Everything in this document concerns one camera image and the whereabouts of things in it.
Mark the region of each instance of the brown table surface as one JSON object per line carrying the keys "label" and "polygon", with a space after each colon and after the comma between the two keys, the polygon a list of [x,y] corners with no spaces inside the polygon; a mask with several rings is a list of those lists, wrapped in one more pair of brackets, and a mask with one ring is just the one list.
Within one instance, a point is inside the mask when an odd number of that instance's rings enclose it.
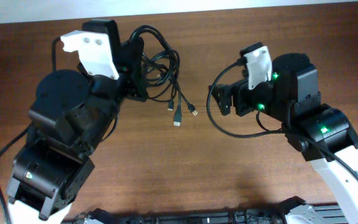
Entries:
{"label": "brown table surface", "polygon": [[[272,58],[305,52],[319,71],[323,101],[339,108],[358,133],[358,2],[266,7],[211,12],[114,17],[121,40],[142,24],[158,27],[181,56],[179,82],[197,107],[194,117],[182,109],[182,125],[172,125],[164,103],[126,100],[114,135],[91,156],[96,168],[80,190],[70,217],[102,208],[114,213],[249,208],[297,195],[310,203],[334,197],[310,163],[283,136],[234,139],[213,128],[206,115],[207,86],[239,57],[239,51],[262,41]],[[29,123],[35,89],[51,70],[50,44],[87,19],[0,24],[0,148]],[[145,35],[145,51],[160,50]],[[72,68],[77,54],[58,45],[57,67]],[[223,78],[241,78],[236,68]],[[223,117],[219,124],[237,133],[261,131],[255,113]],[[269,128],[280,123],[263,115]],[[18,142],[0,160],[6,189]]]}

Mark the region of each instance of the white wall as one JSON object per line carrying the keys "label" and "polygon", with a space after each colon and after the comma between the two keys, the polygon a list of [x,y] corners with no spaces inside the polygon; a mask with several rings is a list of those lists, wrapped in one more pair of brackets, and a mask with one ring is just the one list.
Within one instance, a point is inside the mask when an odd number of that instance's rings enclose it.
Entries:
{"label": "white wall", "polygon": [[0,23],[349,1],[358,0],[0,0]]}

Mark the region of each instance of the white plastic part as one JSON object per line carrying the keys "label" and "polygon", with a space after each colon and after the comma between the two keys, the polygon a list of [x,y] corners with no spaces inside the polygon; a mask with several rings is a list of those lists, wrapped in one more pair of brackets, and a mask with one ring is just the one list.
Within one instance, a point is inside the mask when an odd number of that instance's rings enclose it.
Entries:
{"label": "white plastic part", "polygon": [[267,46],[244,54],[247,59],[248,89],[253,90],[259,83],[272,79],[272,59]]}
{"label": "white plastic part", "polygon": [[288,224],[327,224],[310,205],[300,205],[285,215]]}
{"label": "white plastic part", "polygon": [[[358,173],[358,149],[349,146],[335,153]],[[350,224],[358,223],[358,181],[337,161],[311,161],[313,169],[324,179]]]}
{"label": "white plastic part", "polygon": [[71,209],[72,203],[49,216],[47,221],[38,218],[39,211],[16,200],[14,204],[8,203],[9,213],[13,224],[60,224]]}
{"label": "white plastic part", "polygon": [[119,74],[112,62],[109,36],[107,34],[76,30],[60,37],[66,52],[78,51],[80,61],[90,75],[104,75],[118,79]]}

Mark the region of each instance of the wooden table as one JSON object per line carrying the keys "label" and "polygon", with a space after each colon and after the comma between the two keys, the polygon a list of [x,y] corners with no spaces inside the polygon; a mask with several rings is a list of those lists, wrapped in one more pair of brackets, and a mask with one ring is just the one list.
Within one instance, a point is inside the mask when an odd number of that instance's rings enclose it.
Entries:
{"label": "wooden table", "polygon": [[[111,19],[118,23],[121,40],[142,24],[160,29],[180,53],[179,82],[199,115],[193,117],[183,108],[183,123],[177,128],[166,104],[126,100],[116,132],[91,156],[96,168],[70,217],[98,207],[114,213],[248,208],[294,195],[310,203],[334,201],[321,177],[283,136],[225,136],[209,122],[205,101],[216,75],[239,57],[242,48],[262,41],[272,58],[307,53],[318,68],[323,101],[345,112],[358,133],[358,2]],[[27,112],[35,89],[51,70],[52,40],[81,29],[85,21],[0,25],[0,148],[30,123]],[[147,53],[160,50],[151,36],[145,36],[145,43]],[[77,54],[63,52],[62,45],[57,58],[58,69],[75,69],[78,63]],[[240,78],[237,68],[222,82]],[[222,117],[216,105],[212,110],[230,131],[260,131],[255,114]],[[279,126],[267,116],[261,119],[269,128]],[[3,189],[23,142],[0,160]]]}

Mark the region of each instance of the wood grain surface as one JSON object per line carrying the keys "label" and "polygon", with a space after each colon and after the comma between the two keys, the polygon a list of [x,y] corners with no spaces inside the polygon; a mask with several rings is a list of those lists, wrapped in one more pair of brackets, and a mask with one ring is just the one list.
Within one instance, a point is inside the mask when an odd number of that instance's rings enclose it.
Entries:
{"label": "wood grain surface", "polygon": [[[180,53],[179,82],[197,107],[194,117],[182,109],[182,125],[172,125],[167,105],[126,100],[114,135],[91,156],[95,170],[80,190],[69,217],[102,208],[114,213],[175,212],[248,208],[297,195],[310,203],[334,197],[311,165],[283,136],[234,139],[213,128],[206,115],[207,87],[239,57],[239,51],[262,41],[272,58],[307,53],[319,72],[323,101],[339,108],[358,133],[358,2],[267,7],[151,16],[114,17],[121,40],[142,24],[157,27]],[[0,25],[0,148],[29,123],[35,89],[50,73],[50,44],[87,19]],[[145,35],[145,51],[160,46]],[[75,69],[77,54],[58,45],[57,67]],[[222,83],[241,78],[230,71]],[[261,131],[255,113],[223,117],[219,124],[237,133]],[[280,124],[261,116],[268,128]],[[6,188],[19,141],[0,160]]]}

